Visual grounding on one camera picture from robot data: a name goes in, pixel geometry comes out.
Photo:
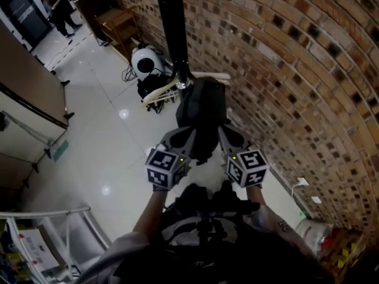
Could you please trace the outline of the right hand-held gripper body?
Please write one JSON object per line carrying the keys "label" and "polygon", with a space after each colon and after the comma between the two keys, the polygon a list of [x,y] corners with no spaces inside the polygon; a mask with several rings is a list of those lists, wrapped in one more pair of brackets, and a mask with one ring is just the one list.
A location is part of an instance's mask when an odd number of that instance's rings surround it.
{"label": "right hand-held gripper body", "polygon": [[219,126],[218,135],[229,179],[241,188],[260,185],[269,164],[260,150],[251,148],[250,137],[233,125]]}

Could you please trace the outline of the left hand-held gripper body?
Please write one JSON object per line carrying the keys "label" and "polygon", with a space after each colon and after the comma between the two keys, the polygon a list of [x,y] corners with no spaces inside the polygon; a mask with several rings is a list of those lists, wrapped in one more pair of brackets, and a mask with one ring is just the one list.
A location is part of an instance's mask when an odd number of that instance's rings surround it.
{"label": "left hand-held gripper body", "polygon": [[192,127],[169,131],[151,149],[145,168],[154,190],[169,191],[187,175],[196,132]]}

